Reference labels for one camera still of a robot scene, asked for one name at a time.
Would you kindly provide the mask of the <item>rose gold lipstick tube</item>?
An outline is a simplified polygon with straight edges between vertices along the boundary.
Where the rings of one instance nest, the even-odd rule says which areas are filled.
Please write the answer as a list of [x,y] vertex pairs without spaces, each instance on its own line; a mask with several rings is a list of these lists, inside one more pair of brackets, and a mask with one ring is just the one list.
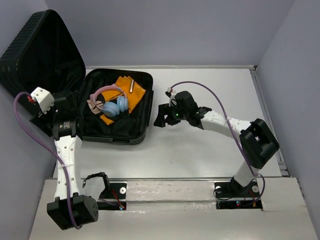
[[132,79],[130,82],[130,88],[129,88],[130,93],[133,93],[134,85],[135,85],[135,81]]

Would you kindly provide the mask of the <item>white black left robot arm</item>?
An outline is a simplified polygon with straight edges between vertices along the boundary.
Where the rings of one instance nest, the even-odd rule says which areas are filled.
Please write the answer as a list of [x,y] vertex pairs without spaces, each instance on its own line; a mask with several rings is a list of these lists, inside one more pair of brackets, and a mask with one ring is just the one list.
[[53,95],[52,137],[57,160],[57,184],[54,200],[46,206],[51,219],[62,229],[81,229],[98,220],[97,202],[81,189],[81,170],[76,155],[82,146],[83,115],[78,93],[64,90]]

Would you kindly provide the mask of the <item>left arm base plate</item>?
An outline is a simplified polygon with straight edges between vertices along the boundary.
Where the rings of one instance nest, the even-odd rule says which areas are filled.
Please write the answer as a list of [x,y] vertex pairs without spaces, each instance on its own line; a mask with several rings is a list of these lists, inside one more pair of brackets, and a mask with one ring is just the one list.
[[127,209],[127,183],[110,181],[105,172],[88,175],[82,181],[83,193],[98,203],[100,210],[124,211]]

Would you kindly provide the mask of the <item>black hard-shell suitcase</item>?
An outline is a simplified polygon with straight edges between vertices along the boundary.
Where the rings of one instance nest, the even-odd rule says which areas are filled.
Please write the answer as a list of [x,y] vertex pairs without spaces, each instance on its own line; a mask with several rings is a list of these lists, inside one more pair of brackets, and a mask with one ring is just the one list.
[[[101,87],[130,76],[146,93],[131,113],[106,125],[87,103]],[[0,84],[12,96],[41,87],[52,94],[78,92],[85,141],[137,145],[146,137],[153,103],[153,77],[147,72],[96,68],[86,71],[83,58],[60,15],[52,10],[33,13],[0,59]]]

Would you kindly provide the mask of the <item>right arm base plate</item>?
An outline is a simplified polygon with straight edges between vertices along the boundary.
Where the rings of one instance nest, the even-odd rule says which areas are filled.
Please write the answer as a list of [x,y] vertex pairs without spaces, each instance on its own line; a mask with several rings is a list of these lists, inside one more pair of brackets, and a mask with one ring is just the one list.
[[256,181],[240,192],[231,189],[229,181],[219,181],[214,185],[213,196],[217,210],[263,209],[261,192]]

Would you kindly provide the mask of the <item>blue pink cat headphones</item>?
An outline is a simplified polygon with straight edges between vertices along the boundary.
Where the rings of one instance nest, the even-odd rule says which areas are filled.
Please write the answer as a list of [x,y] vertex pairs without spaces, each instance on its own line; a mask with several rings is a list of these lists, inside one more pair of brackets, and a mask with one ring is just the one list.
[[[106,100],[103,104],[96,103],[98,96],[103,92],[108,91],[117,91],[118,95],[111,97],[111,99]],[[124,113],[129,110],[127,94],[115,83],[99,88],[95,93],[92,93],[89,96],[89,99],[93,102],[93,105],[108,118],[114,118],[120,113]]]

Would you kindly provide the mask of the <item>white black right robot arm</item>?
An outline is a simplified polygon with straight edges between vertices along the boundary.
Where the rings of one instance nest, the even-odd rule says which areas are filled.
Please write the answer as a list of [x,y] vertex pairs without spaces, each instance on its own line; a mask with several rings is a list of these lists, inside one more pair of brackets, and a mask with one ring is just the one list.
[[230,190],[235,196],[246,193],[252,180],[280,148],[267,123],[260,118],[254,121],[239,120],[209,107],[198,106],[188,91],[175,92],[169,88],[165,94],[169,102],[158,106],[153,125],[164,128],[187,121],[193,127],[234,139],[244,163],[232,177]]

